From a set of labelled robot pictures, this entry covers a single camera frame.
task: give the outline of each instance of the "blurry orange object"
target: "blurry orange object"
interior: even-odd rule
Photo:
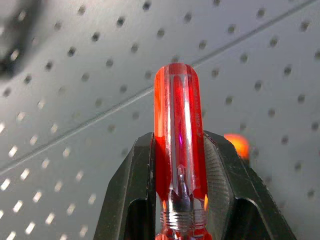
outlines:
[[[233,144],[236,152],[242,159],[249,161],[250,144],[245,137],[234,133],[225,134],[224,137]]]

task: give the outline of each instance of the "white pegboard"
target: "white pegboard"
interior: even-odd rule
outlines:
[[[297,238],[317,239],[319,11],[314,0],[42,1],[19,73],[0,83],[0,238],[92,239],[109,180],[153,130],[154,74],[181,61],[198,73],[204,129],[244,134]]]

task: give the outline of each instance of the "pegboard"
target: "pegboard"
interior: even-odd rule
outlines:
[[[109,180],[153,131],[153,78],[170,62],[195,67],[204,129],[246,136],[297,238],[317,239],[319,1],[44,0],[38,12],[0,81],[1,239],[93,238]]]

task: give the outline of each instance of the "black clamp jaw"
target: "black clamp jaw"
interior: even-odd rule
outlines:
[[[215,240],[296,240],[269,191],[223,136],[206,131],[207,230]],[[154,240],[155,139],[139,137],[112,177],[94,240]]]

